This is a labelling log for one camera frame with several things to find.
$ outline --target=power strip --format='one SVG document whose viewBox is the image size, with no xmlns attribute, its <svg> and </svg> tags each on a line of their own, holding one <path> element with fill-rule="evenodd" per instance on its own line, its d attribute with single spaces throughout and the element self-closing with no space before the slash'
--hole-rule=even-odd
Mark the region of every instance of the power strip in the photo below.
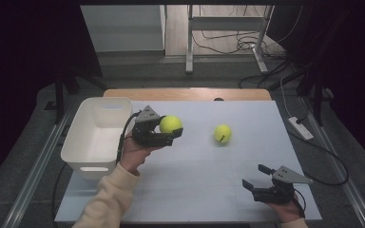
<svg viewBox="0 0 365 228">
<path fill-rule="evenodd" d="M 313 139 L 314 136 L 310 133 L 310 131 L 307 130 L 307 128 L 303 125 L 303 123 L 296 123 L 297 119 L 298 118 L 296 117 L 291 117 L 288 119 L 288 121 L 304 140 Z"/>
</svg>

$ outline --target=sleeve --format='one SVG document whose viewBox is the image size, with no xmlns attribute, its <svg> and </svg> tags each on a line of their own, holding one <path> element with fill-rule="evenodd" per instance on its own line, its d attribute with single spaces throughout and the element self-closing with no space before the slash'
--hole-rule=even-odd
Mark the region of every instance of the sleeve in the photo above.
<svg viewBox="0 0 365 228">
<path fill-rule="evenodd" d="M 304 218 L 299 218 L 297 220 L 281 224 L 281 228 L 307 228 L 307 227 L 308 226 Z"/>
<path fill-rule="evenodd" d="M 109 176 L 100 180 L 96 196 L 87 203 L 73 227 L 119 227 L 139 179 L 117 165 Z"/>
</svg>

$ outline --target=person's arm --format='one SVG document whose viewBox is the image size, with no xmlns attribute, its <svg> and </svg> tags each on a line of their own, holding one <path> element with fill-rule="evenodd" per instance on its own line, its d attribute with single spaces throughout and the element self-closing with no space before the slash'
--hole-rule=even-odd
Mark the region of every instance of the person's arm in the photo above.
<svg viewBox="0 0 365 228">
<path fill-rule="evenodd" d="M 140 179 L 138 166 L 156 149 L 160 147 L 142 147 L 127 137 L 121 161 L 112 174 L 100 180 L 96 196 L 87 203 L 73 227 L 119 227 L 121 218 L 132 203 L 133 189 Z"/>
<path fill-rule="evenodd" d="M 286 204 L 274 204 L 274 203 L 266 203 L 270 206 L 278 215 L 278 218 L 281 222 L 281 228 L 307 228 L 307 224 L 300 216 L 299 210 L 296 205 L 290 201 Z"/>
</svg>

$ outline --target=yellow tennis ball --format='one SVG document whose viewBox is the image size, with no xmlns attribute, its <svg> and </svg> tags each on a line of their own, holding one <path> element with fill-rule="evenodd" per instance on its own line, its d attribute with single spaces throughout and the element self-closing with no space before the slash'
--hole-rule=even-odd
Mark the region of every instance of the yellow tennis ball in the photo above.
<svg viewBox="0 0 365 228">
<path fill-rule="evenodd" d="M 227 143 L 229 142 L 230 138 L 232 137 L 232 130 L 230 129 L 230 126 L 227 124 L 220 124 L 216 126 L 213 137 L 216 141 L 219 143 Z"/>
<path fill-rule="evenodd" d="M 160 132 L 173 133 L 174 130 L 183 127 L 182 121 L 176 116 L 165 116 L 162 118 L 159 124 Z"/>
</svg>

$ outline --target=human hand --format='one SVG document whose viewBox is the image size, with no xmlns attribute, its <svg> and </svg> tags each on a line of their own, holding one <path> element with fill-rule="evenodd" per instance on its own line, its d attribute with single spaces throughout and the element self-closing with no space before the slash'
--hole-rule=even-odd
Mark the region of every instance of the human hand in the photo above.
<svg viewBox="0 0 365 228">
<path fill-rule="evenodd" d="M 144 147 L 137 144 L 132 139 L 132 134 L 125 136 L 123 155 L 120 160 L 120 165 L 129 173 L 139 176 L 138 166 L 144 163 L 144 160 L 154 150 L 162 147 Z"/>
<path fill-rule="evenodd" d="M 298 200 L 298 195 L 294 195 L 295 200 Z M 296 205 L 291 200 L 286 204 L 274 204 L 274 203 L 267 203 L 277 214 L 280 219 L 280 222 L 286 223 L 290 221 L 294 221 L 300 219 L 300 212 Z"/>
</svg>

